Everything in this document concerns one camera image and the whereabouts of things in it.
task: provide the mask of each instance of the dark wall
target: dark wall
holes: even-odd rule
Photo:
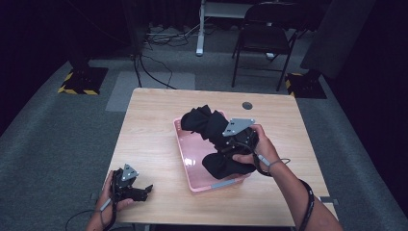
[[[61,7],[84,56],[104,55],[130,43],[121,1],[71,0],[77,10],[65,0],[54,2]],[[0,135],[38,88],[67,61],[56,32],[58,20],[49,18],[44,4],[46,0],[0,2]]]
[[[0,134],[3,134],[65,57],[30,1],[2,1],[0,17]]]
[[[378,0],[343,71],[329,82],[405,215],[408,45],[403,31],[408,22],[407,9],[405,1]]]

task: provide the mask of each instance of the finger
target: finger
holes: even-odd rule
[[[118,211],[120,211],[120,210],[126,208],[127,206],[129,206],[129,205],[131,205],[133,203],[135,203],[135,201],[133,201],[133,199],[131,199],[131,198],[124,199],[124,200],[119,201],[119,203],[117,203],[116,208],[117,208]]]
[[[261,124],[253,124],[250,126],[256,133],[258,133],[258,137],[265,137],[265,131]]]
[[[243,164],[254,164],[254,158],[252,157],[252,155],[235,154],[234,156],[232,156],[232,159]]]

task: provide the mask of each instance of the black cloth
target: black cloth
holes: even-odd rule
[[[215,145],[217,153],[209,153],[205,156],[202,165],[216,179],[236,173],[247,174],[256,169],[251,164],[242,164],[232,160],[234,154],[250,154],[251,151],[243,146],[232,147],[228,144],[231,138],[222,136],[227,125],[228,121],[225,117],[218,111],[212,113],[208,105],[191,109],[181,119],[183,130],[196,132],[204,141],[209,140]]]

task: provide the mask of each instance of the wooden table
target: wooden table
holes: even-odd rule
[[[242,107],[250,102],[252,110]],[[294,226],[273,178],[253,172],[242,183],[192,193],[177,144],[173,119],[208,104],[229,117],[263,125],[281,158],[309,183],[316,196],[329,196],[296,101],[288,95],[200,90],[136,89],[120,131],[110,169],[128,164],[140,173],[133,187],[154,185],[146,202],[118,214],[136,223]],[[326,206],[335,214],[332,204]]]

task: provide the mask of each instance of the gray metal bracket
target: gray metal bracket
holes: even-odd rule
[[[127,181],[129,179],[136,178],[137,176],[139,176],[139,173],[129,165],[125,164],[122,173],[122,181]]]
[[[231,118],[222,136],[232,137],[255,123],[253,118]]]

